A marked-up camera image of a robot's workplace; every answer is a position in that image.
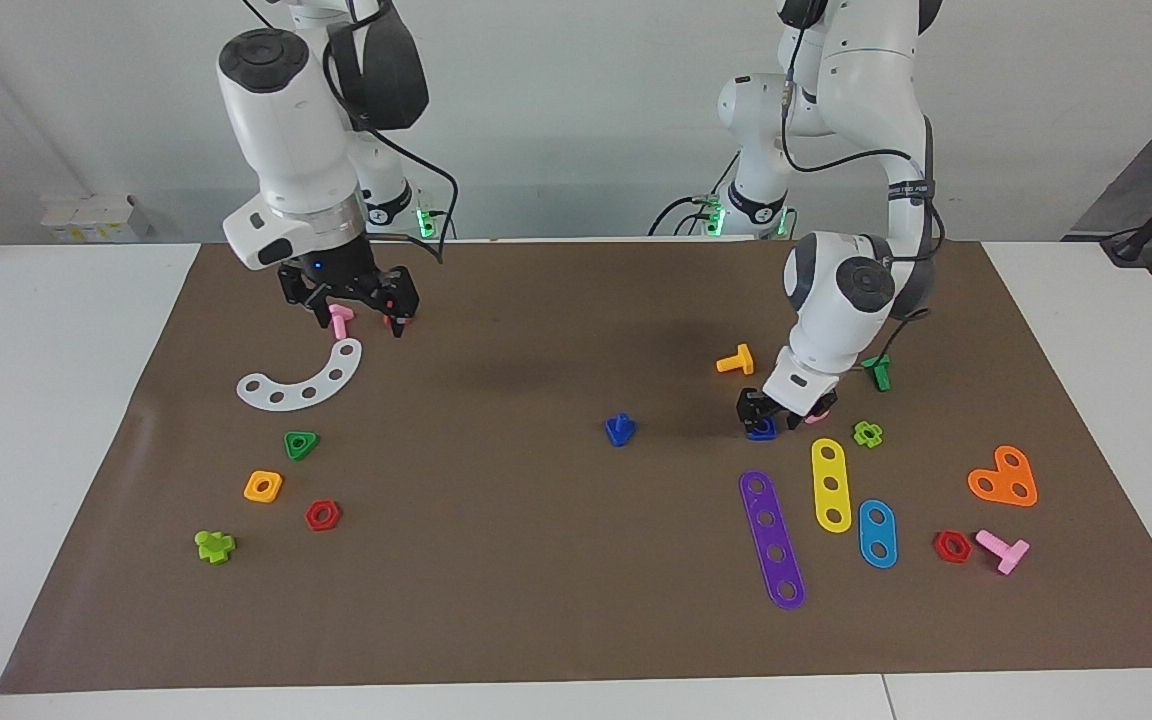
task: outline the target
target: green triangle nut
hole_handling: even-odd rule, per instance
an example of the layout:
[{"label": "green triangle nut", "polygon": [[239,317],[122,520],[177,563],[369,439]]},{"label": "green triangle nut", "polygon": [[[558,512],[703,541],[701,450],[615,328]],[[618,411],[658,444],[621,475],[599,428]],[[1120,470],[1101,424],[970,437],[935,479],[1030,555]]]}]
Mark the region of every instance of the green triangle nut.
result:
[{"label": "green triangle nut", "polygon": [[887,374],[887,366],[892,364],[892,358],[889,355],[881,355],[878,357],[870,357],[870,359],[863,361],[861,367],[865,369],[865,374],[869,379],[874,381],[874,387],[878,392],[887,392],[892,388],[890,376]]},{"label": "green triangle nut", "polygon": [[194,536],[194,543],[198,546],[198,560],[206,560],[212,564],[228,562],[229,553],[236,546],[233,536],[210,533],[207,530],[198,530],[198,533]]},{"label": "green triangle nut", "polygon": [[314,447],[319,445],[319,437],[316,433],[300,432],[300,430],[294,430],[291,433],[283,435],[283,447],[287,450],[287,456],[291,457],[293,461],[301,462],[305,460],[305,456],[310,454]]}]

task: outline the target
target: orange t-shaped bolt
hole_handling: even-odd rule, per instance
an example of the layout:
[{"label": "orange t-shaped bolt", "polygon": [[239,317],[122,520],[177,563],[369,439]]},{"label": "orange t-shaped bolt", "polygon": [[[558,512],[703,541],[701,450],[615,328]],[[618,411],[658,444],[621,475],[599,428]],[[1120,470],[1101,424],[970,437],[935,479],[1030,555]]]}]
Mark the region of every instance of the orange t-shaped bolt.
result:
[{"label": "orange t-shaped bolt", "polygon": [[714,365],[717,365],[719,373],[730,372],[730,370],[740,370],[746,376],[755,373],[755,357],[750,355],[749,346],[744,342],[736,346],[736,355],[723,357]]}]

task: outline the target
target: green bolt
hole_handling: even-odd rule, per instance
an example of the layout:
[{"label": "green bolt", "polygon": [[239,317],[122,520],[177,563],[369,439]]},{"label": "green bolt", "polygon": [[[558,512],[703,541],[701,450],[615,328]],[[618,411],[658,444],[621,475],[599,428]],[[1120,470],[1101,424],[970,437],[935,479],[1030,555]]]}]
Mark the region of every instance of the green bolt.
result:
[{"label": "green bolt", "polygon": [[874,387],[878,388],[878,392],[887,392],[892,388],[892,379],[890,376],[887,374],[887,366],[890,364],[892,358],[889,355],[870,357],[870,359],[865,359],[861,363],[861,367],[864,367],[865,374],[874,381]]}]

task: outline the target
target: pink t-shaped bolt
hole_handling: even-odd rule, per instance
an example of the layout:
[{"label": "pink t-shaped bolt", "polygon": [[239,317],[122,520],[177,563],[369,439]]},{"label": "pink t-shaped bolt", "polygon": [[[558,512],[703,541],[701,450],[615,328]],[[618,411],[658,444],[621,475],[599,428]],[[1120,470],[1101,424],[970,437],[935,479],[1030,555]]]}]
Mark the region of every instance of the pink t-shaped bolt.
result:
[{"label": "pink t-shaped bolt", "polygon": [[338,336],[339,340],[344,340],[349,338],[344,332],[344,324],[353,319],[353,310],[344,305],[328,305],[328,313],[332,313],[332,333]]},{"label": "pink t-shaped bolt", "polygon": [[1001,541],[1001,539],[998,539],[998,536],[991,533],[988,530],[980,530],[980,532],[977,533],[977,541],[983,544],[984,548],[988,552],[998,555],[998,570],[1003,575],[1010,575],[1011,569],[1016,566],[1016,562],[1020,562],[1021,558],[1029,552],[1028,541],[1007,544]]}]

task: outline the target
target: blue nut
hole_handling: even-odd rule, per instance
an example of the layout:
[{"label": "blue nut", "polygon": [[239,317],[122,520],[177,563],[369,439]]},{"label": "blue nut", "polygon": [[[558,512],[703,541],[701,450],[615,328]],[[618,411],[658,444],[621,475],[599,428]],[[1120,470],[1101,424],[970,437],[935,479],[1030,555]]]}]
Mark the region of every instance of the blue nut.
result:
[{"label": "blue nut", "polygon": [[750,432],[745,433],[745,437],[755,442],[767,442],[771,439],[776,439],[776,420],[763,418],[759,420],[758,427],[750,430]]},{"label": "blue nut", "polygon": [[630,419],[628,414],[620,414],[614,416],[614,418],[608,418],[607,423],[602,425],[607,429],[607,439],[612,441],[614,447],[623,447],[627,442],[630,442],[630,438],[634,437],[635,430],[639,429],[639,424]]}]

